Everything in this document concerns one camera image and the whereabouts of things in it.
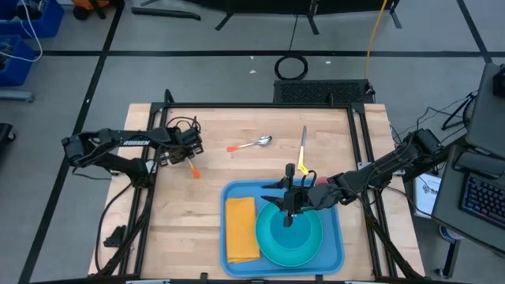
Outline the black bracket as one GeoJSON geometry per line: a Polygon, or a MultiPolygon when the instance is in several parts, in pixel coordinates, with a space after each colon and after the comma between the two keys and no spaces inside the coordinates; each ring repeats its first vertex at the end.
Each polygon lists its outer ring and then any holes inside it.
{"type": "Polygon", "coordinates": [[[119,248],[126,232],[126,226],[117,226],[109,237],[103,241],[106,248],[119,248]]]}

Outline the teal plate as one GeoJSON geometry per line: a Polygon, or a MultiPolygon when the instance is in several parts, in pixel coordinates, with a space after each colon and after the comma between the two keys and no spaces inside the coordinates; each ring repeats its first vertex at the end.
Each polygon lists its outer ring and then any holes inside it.
{"type": "Polygon", "coordinates": [[[301,247],[285,248],[274,240],[270,230],[271,218],[278,211],[280,210],[274,204],[266,204],[258,213],[255,235],[260,251],[271,262],[283,267],[299,267],[308,263],[323,244],[324,230],[321,217],[316,211],[303,213],[302,215],[306,215],[311,223],[309,239],[301,247]]]}

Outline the blue storage bin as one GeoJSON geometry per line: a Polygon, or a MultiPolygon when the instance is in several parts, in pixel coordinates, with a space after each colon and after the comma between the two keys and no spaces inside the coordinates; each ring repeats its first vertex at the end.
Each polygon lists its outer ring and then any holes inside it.
{"type": "Polygon", "coordinates": [[[18,4],[22,5],[21,0],[0,0],[0,36],[17,35],[24,39],[30,39],[37,36],[40,38],[55,37],[58,34],[62,22],[64,9],[56,0],[24,0],[28,5],[42,1],[41,15],[33,17],[30,15],[30,21],[20,19],[17,15],[18,4]]]}
{"type": "Polygon", "coordinates": [[[0,35],[0,87],[24,84],[34,52],[18,35],[0,35]]]}

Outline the grey floor bar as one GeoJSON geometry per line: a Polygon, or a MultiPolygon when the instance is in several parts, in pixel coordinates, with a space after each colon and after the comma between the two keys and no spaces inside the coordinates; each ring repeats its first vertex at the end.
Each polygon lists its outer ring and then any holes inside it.
{"type": "Polygon", "coordinates": [[[32,103],[35,96],[29,91],[0,90],[0,100],[25,101],[32,103]]]}

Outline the fork with orange handle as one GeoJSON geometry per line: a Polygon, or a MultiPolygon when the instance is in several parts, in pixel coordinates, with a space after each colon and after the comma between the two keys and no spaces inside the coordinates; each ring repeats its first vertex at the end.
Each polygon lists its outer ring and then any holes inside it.
{"type": "Polygon", "coordinates": [[[198,170],[198,169],[194,166],[194,164],[193,164],[193,162],[192,162],[191,158],[187,158],[186,160],[187,160],[187,162],[188,162],[188,164],[189,164],[189,167],[190,167],[190,169],[191,169],[191,171],[192,171],[192,175],[193,175],[193,177],[194,177],[195,179],[200,178],[200,171],[199,171],[199,170],[198,170]]]}

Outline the black rounded floor item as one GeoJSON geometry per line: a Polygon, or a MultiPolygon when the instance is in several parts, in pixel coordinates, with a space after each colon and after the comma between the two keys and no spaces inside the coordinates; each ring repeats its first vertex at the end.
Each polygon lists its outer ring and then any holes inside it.
{"type": "Polygon", "coordinates": [[[13,126],[8,123],[0,123],[0,155],[17,138],[13,126]]]}

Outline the knife with yellow handle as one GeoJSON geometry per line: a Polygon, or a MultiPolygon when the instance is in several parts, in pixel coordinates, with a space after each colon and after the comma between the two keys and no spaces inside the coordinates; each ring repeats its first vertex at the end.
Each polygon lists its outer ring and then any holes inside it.
{"type": "Polygon", "coordinates": [[[304,125],[303,126],[303,131],[302,131],[301,146],[300,146],[300,150],[299,150],[297,164],[298,163],[303,163],[304,164],[306,136],[307,136],[307,128],[304,125]]]}

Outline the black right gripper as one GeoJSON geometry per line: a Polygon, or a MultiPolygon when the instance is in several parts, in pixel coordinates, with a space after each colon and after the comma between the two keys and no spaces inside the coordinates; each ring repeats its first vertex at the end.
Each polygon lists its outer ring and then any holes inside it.
{"type": "Polygon", "coordinates": [[[293,223],[293,217],[311,210],[322,210],[337,204],[340,198],[340,188],[334,184],[307,187],[302,178],[300,185],[294,184],[295,165],[288,163],[285,177],[277,182],[262,185],[263,189],[285,189],[283,197],[262,196],[263,200],[274,204],[280,211],[286,213],[284,226],[293,223]]]}

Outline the black rounded bar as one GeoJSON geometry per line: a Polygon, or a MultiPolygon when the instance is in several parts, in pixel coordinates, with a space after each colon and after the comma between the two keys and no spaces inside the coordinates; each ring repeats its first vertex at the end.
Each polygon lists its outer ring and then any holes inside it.
{"type": "Polygon", "coordinates": [[[454,162],[456,170],[466,170],[491,178],[499,178],[505,173],[505,160],[489,155],[465,151],[454,162]]]}

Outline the black perforated computer case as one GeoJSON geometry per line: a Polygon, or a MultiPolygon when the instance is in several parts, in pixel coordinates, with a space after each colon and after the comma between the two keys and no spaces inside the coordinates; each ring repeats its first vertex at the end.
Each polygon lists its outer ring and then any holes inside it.
{"type": "Polygon", "coordinates": [[[277,80],[274,103],[374,103],[368,80],[277,80]]]}

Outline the yellow cloth napkin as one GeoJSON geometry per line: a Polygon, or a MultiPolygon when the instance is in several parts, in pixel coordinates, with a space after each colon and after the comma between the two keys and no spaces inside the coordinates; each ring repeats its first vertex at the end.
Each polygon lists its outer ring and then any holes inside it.
{"type": "Polygon", "coordinates": [[[226,259],[228,263],[244,263],[260,258],[255,225],[256,203],[252,196],[226,200],[226,259]]]}

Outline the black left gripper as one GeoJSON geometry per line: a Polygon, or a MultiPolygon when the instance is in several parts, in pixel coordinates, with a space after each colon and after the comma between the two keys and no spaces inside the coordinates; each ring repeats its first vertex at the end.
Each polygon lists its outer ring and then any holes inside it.
{"type": "Polygon", "coordinates": [[[164,147],[159,154],[160,165],[169,163],[175,165],[204,152],[200,130],[197,127],[191,126],[186,130],[181,130],[178,126],[174,126],[168,130],[171,141],[169,146],[164,147]]]}

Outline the blue and white roll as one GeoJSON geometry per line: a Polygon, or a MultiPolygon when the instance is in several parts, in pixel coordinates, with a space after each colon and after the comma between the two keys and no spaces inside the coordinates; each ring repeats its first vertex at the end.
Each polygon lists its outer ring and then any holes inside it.
{"type": "Polygon", "coordinates": [[[456,232],[454,232],[453,230],[445,227],[445,226],[439,226],[439,232],[440,232],[440,236],[450,242],[450,243],[453,243],[453,242],[456,242],[456,241],[460,241],[462,239],[464,239],[464,237],[456,232]]]}

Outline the light blue bowl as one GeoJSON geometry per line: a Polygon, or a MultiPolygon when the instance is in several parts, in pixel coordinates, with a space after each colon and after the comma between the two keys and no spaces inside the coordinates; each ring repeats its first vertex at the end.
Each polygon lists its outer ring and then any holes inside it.
{"type": "Polygon", "coordinates": [[[301,247],[311,234],[311,223],[306,215],[296,215],[293,217],[291,226],[284,226],[286,215],[280,211],[273,214],[271,218],[271,235],[274,240],[287,249],[301,247]]]}

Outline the spoon with orange handle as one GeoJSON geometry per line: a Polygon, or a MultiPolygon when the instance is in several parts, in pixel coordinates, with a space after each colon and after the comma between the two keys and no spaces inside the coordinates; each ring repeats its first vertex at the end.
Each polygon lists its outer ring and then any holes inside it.
{"type": "Polygon", "coordinates": [[[226,148],[227,152],[233,152],[237,151],[242,148],[247,148],[250,146],[266,146],[272,141],[272,136],[261,136],[257,141],[248,143],[248,144],[243,144],[243,145],[234,145],[234,146],[229,146],[226,148]]]}

